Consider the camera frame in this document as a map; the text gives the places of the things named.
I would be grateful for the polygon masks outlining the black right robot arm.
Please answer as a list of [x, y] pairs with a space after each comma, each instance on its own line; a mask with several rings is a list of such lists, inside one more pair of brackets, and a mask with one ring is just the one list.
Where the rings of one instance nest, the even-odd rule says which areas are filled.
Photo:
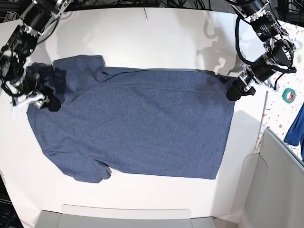
[[44, 85], [38, 73], [31, 74], [24, 65], [41, 42], [40, 36], [58, 22], [70, 0], [33, 0], [22, 12], [18, 25], [0, 50], [1, 89], [11, 97], [14, 108], [34, 104], [38, 109], [57, 112], [60, 101], [53, 90]]

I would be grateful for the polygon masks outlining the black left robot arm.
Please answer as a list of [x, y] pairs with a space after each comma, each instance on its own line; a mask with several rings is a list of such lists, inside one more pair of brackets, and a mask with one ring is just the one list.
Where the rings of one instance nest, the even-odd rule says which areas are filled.
[[[273, 13], [266, 9], [269, 4], [267, 0], [230, 0], [228, 3], [237, 14], [235, 46], [243, 62], [243, 71], [228, 89], [226, 97], [230, 101], [237, 101], [243, 96], [254, 95], [254, 84], [264, 84], [277, 72], [282, 75], [296, 73], [293, 66], [296, 46]], [[239, 25], [242, 20], [252, 27], [266, 50], [255, 61], [249, 61], [241, 54]]]

